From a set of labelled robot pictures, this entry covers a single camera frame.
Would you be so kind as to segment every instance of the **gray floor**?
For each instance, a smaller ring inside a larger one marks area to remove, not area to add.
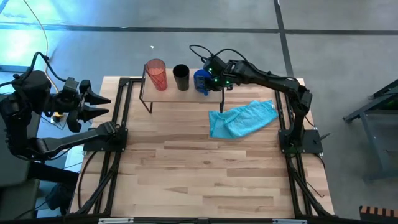
[[[287,29],[397,30],[398,3],[393,0],[280,0]],[[32,2],[43,23],[117,27],[207,27],[277,29],[273,0],[102,0]],[[0,22],[35,22],[22,1],[10,1]],[[100,90],[105,75],[139,75],[143,64],[161,58],[168,67],[201,62],[189,44],[212,51],[229,47],[260,69],[286,75],[279,34],[204,32],[48,31],[49,56],[61,77],[90,79]],[[0,64],[28,65],[44,51],[40,30],[0,30]],[[366,97],[397,78],[397,35],[287,35],[295,77],[313,93],[312,111],[323,141],[326,174],[335,213],[359,218],[358,207],[398,209],[398,179],[365,183],[377,171],[359,121],[341,119],[367,102]],[[223,54],[223,58],[237,58]],[[10,74],[2,74],[6,80]],[[39,137],[70,134],[42,125]]]

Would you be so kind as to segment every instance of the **wooden tabletop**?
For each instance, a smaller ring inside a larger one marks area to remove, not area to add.
[[[190,69],[189,89],[180,91],[175,82],[173,70],[166,69],[167,89],[163,91],[156,90],[155,85],[146,77],[142,100],[145,102],[191,102],[191,103],[221,103],[221,92],[210,91],[207,96],[198,92],[193,85],[193,74],[198,69]]]
[[[114,102],[118,82],[119,77],[104,77],[101,96]],[[121,157],[112,216],[294,216],[285,157],[277,140],[278,119],[245,138],[212,139],[208,111],[217,110],[218,105],[157,103],[156,110],[149,114],[139,101],[139,90],[140,85],[134,85],[127,121],[129,138]],[[258,85],[235,86],[232,91],[226,91],[224,107],[228,110],[252,100],[275,102],[275,94]],[[95,126],[112,117],[113,103],[101,107],[111,112],[96,118]],[[307,117],[312,121],[311,113]],[[104,153],[97,153],[88,164],[82,181],[82,202],[98,185],[103,156]],[[307,182],[325,196],[321,198],[311,187],[310,190],[324,208],[333,213],[322,163],[311,154],[302,157]],[[108,189],[105,192],[102,209]],[[304,211],[300,190],[298,194]],[[76,210],[75,192],[71,212]]]

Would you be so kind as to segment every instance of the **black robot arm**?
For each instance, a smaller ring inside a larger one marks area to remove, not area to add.
[[[91,108],[85,103],[100,105],[111,102],[111,100],[93,93],[89,80],[83,80],[79,85],[74,78],[65,80],[56,74],[55,76],[65,84],[59,93],[51,94],[51,83],[45,73],[32,69],[38,55],[48,63],[46,57],[37,52],[28,71],[21,76],[14,75],[14,80],[11,82],[0,84],[0,87],[11,84],[15,89],[14,93],[0,102],[0,113],[6,125],[6,143],[11,154],[26,159],[44,161],[54,157],[62,149],[96,139],[107,140],[114,136],[117,133],[116,127],[113,123],[107,122],[94,130],[65,138],[28,138],[27,126],[30,124],[32,112],[39,116],[44,113],[47,117],[51,117],[54,112],[68,113],[69,130],[77,133],[81,129],[79,120],[87,122],[109,111],[108,109]]]
[[[231,90],[232,84],[253,83],[285,93],[292,105],[295,119],[288,130],[279,131],[282,152],[322,152],[318,131],[304,129],[303,122],[310,111],[312,94],[297,79],[261,71],[247,60],[229,60],[225,63],[217,55],[211,55],[204,59],[204,63],[203,69],[211,74],[211,78],[205,80],[207,90]]]

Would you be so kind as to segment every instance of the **red cup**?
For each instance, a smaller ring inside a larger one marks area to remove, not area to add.
[[[152,59],[145,64],[145,71],[148,73],[155,88],[159,91],[167,88],[166,64],[161,59]]]

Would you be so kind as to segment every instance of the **blue towel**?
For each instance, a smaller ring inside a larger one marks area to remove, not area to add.
[[[272,100],[258,102],[230,109],[224,113],[209,111],[210,137],[237,139],[264,127],[278,114],[272,106]]]

